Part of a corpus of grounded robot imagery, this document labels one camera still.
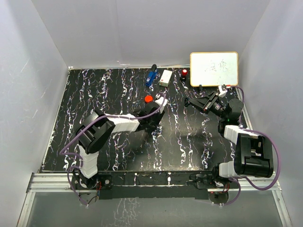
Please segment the orange earbud charging case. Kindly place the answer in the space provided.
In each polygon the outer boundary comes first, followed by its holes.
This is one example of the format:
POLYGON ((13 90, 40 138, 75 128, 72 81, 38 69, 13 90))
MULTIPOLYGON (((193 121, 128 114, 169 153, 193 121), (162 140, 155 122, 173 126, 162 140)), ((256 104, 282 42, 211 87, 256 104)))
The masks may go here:
POLYGON ((153 97, 151 95, 147 95, 145 98, 144 98, 144 101, 145 103, 150 103, 153 101, 153 97))

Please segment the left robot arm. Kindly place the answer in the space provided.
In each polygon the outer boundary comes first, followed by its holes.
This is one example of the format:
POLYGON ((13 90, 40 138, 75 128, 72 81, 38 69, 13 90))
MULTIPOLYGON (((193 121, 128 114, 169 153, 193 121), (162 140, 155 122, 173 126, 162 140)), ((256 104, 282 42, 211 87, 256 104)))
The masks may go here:
POLYGON ((79 127, 76 134, 83 158, 77 181, 84 188, 92 189, 98 183, 97 159, 99 151, 113 133, 153 131, 160 123, 168 100, 161 97, 147 103, 144 108, 124 115, 109 115, 94 110, 79 127))

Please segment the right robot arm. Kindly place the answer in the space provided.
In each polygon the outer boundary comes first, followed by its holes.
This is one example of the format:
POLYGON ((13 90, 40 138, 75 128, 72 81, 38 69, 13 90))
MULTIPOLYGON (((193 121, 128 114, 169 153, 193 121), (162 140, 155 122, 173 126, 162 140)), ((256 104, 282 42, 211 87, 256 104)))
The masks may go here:
POLYGON ((214 113, 220 117, 218 132, 222 137, 235 145, 232 161, 219 163, 213 168, 211 182, 221 188, 232 177, 270 178, 274 171, 272 145, 268 138, 243 129, 239 118, 244 103, 239 99, 231 99, 227 105, 220 102, 219 94, 211 94, 199 98, 186 98, 185 106, 193 106, 207 114, 214 113))

